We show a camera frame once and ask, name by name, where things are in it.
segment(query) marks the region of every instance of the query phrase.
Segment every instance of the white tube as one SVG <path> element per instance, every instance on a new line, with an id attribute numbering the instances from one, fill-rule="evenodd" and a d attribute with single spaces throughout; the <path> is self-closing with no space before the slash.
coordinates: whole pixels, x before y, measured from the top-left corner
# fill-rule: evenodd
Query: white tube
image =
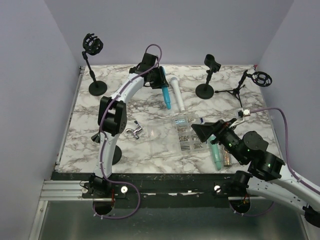
<path id="1" fill-rule="evenodd" d="M 175 76 L 172 77 L 170 80 L 170 84 L 173 87 L 175 98 L 176 98 L 176 101 L 178 102 L 180 112 L 185 111 L 186 109 L 184 106 L 184 101 L 182 99 L 180 88 L 179 88 L 179 79 Z"/>

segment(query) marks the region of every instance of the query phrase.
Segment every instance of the marble table top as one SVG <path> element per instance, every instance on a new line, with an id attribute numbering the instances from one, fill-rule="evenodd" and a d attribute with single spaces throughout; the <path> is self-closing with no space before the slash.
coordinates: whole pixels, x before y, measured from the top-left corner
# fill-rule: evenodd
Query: marble table top
<path id="1" fill-rule="evenodd" d="M 97 80 L 106 82 L 108 89 L 105 96 L 114 93 L 127 79 L 132 65 L 101 65 L 93 66 Z M 211 99 L 203 100 L 196 96 L 197 85 L 206 81 L 206 66 L 164 65 L 167 80 L 171 75 L 180 78 L 180 90 L 185 105 L 185 113 L 179 112 L 173 88 L 169 87 L 171 109 L 164 103 L 161 89 L 143 87 L 127 104 L 127 126 L 135 128 L 134 120 L 142 127 L 153 121 L 168 119 L 183 114 L 197 114 L 206 122 L 225 121 L 235 117 L 240 103 L 228 93 L 215 93 Z M 220 71 L 212 75 L 210 85 L 214 90 L 233 89 L 238 85 L 243 72 L 254 72 L 252 65 L 223 65 Z M 98 132 L 98 111 L 102 96 L 92 96 L 88 87 L 92 79 L 86 67 L 79 87 L 70 126 L 66 135 L 65 145 L 59 164 L 60 173 L 92 173 L 98 159 L 99 144 L 91 140 Z M 260 88 L 250 79 L 245 80 L 241 89 L 241 100 L 244 108 L 251 110 L 265 106 Z M 248 131 L 257 131 L 267 142 L 268 151 L 280 157 L 273 129 L 266 112 L 252 114 L 247 123 L 239 125 L 235 132 L 241 138 Z M 120 162 L 112 167 L 113 173 L 168 173 L 168 174 L 200 174 L 200 173 L 235 173 L 237 170 L 247 170 L 232 157 L 232 167 L 217 171 L 209 148 L 203 152 L 169 157 L 152 157 L 148 147 L 148 131 L 140 134 L 140 139 L 123 132 L 117 145 L 122 150 Z"/>

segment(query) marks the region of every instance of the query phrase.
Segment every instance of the silver faucet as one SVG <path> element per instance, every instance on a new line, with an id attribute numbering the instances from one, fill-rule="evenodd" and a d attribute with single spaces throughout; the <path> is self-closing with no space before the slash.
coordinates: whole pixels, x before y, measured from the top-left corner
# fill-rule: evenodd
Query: silver faucet
<path id="1" fill-rule="evenodd" d="M 128 133 L 131 133 L 135 139 L 139 139 L 140 137 L 138 136 L 138 133 L 140 133 L 143 129 L 142 127 L 140 126 L 140 124 L 138 123 L 137 120 L 134 121 L 134 123 L 137 125 L 137 128 L 135 130 L 131 129 L 131 128 L 127 128 L 125 130 L 125 132 L 128 134 Z"/>

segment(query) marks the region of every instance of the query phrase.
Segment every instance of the gray floor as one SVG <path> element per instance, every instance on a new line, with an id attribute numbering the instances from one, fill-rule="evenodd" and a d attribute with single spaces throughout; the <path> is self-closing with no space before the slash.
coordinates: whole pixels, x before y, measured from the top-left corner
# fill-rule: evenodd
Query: gray floor
<path id="1" fill-rule="evenodd" d="M 252 203 L 252 213 L 268 200 Z M 119 209 L 117 216 L 129 210 Z M 51 202 L 41 240 L 306 240 L 301 218 L 281 205 L 262 217 L 241 217 L 227 208 L 140 209 L 123 220 L 93 217 L 90 202 Z"/>

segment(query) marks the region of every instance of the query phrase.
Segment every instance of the transparent plastic box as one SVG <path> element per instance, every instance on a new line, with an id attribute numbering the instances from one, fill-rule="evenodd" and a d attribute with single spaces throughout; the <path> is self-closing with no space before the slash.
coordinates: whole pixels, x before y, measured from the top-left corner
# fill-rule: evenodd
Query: transparent plastic box
<path id="1" fill-rule="evenodd" d="M 147 125 L 150 140 L 150 152 L 153 157 L 188 155 L 207 149 L 201 143 L 191 124 L 200 124 L 197 114 L 180 115 L 159 119 Z"/>

